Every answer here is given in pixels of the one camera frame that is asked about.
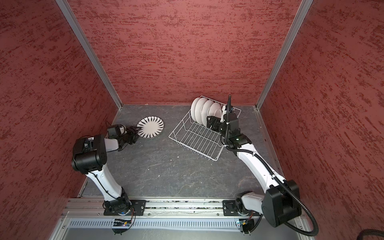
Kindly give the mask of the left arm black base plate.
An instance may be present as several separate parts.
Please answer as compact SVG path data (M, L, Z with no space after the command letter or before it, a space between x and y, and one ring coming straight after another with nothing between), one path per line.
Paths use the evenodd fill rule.
M125 200L120 198L104 201L104 216L142 216L146 203L146 200Z

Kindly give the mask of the blue striped white plate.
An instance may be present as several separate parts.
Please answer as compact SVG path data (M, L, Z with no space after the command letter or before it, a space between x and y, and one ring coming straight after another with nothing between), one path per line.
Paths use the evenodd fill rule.
M152 139L162 133L164 126L164 121L157 116L145 117L137 124L137 127L143 128L138 134L141 138Z

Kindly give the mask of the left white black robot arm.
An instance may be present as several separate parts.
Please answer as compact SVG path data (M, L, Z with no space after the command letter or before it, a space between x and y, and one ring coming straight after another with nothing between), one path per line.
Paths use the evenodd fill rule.
M122 151L127 145L135 144L139 138L139 130L138 127L112 125L107 129L107 137L82 137L74 144L72 167L91 179L101 191L105 216L144 214L146 201L130 201L126 191L116 182L107 166L107 153Z

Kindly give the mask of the green red rimmed plate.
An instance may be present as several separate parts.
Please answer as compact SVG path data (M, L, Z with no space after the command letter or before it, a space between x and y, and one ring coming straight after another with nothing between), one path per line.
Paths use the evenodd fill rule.
M222 110L221 105L219 103L214 103L211 106L209 114L208 114L208 116L215 116L218 118L218 120L215 124L216 126L218 126L221 123L221 110Z

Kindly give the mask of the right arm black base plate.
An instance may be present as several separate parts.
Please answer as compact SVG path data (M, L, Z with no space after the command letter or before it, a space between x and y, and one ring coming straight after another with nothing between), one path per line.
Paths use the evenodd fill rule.
M223 212L224 216L242 216L242 217L250 217L252 216L260 216L260 213L247 210L241 199L235 200L223 200Z

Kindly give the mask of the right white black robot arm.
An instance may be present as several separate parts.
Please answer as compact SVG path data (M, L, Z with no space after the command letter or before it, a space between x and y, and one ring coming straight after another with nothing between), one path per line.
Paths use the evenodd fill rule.
M295 181L287 181L278 174L258 153L251 140L239 127L239 119L234 112L231 100L223 107L221 118L209 116L209 129L220 133L223 146L234 153L253 173L264 195L253 192L241 196L241 206L246 211L255 211L265 217L272 227L286 225L293 231L309 237L319 233L319 225L300 199L300 190ZM304 231L290 224L290 220L305 212L312 222L313 229Z

